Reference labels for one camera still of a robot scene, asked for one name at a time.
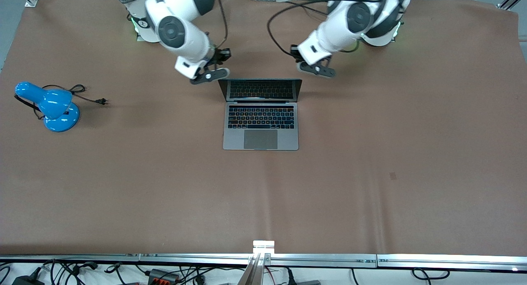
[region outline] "laptop trackpad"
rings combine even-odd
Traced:
[[[277,149],[278,131],[275,129],[246,129],[244,149]]]

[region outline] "space bar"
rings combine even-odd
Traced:
[[[247,128],[270,128],[270,125],[247,125]]]

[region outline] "brown tabletop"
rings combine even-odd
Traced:
[[[296,152],[222,149],[224,98],[117,0],[39,0],[0,75],[0,253],[250,252],[527,255],[527,72],[518,17],[413,0],[397,41],[296,70],[266,22],[286,4],[224,0],[231,78],[301,78]],[[314,5],[323,9],[322,4]],[[319,21],[272,25],[283,47]],[[196,19],[223,37],[218,7]],[[20,81],[84,84],[78,124],[47,131]]]

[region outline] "red wire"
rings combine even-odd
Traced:
[[[269,277],[271,277],[271,280],[273,281],[273,285],[276,285],[275,278],[273,278],[273,274],[271,274],[271,270],[266,266],[266,270],[269,272]]]

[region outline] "blue desk lamp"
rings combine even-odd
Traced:
[[[73,89],[77,86],[81,86],[82,90],[74,91]],[[44,114],[44,126],[50,131],[60,133],[72,128],[79,120],[80,111],[79,107],[72,103],[73,96],[77,96],[94,103],[100,103],[102,105],[104,105],[107,101],[106,99],[93,101],[78,96],[75,93],[85,91],[85,87],[81,84],[78,84],[77,86],[74,86],[71,90],[66,90],[60,86],[56,86],[60,89],[45,90],[30,82],[24,81],[16,85],[15,98],[25,105],[42,112],[42,114]],[[22,98],[27,99],[33,103],[24,101]]]

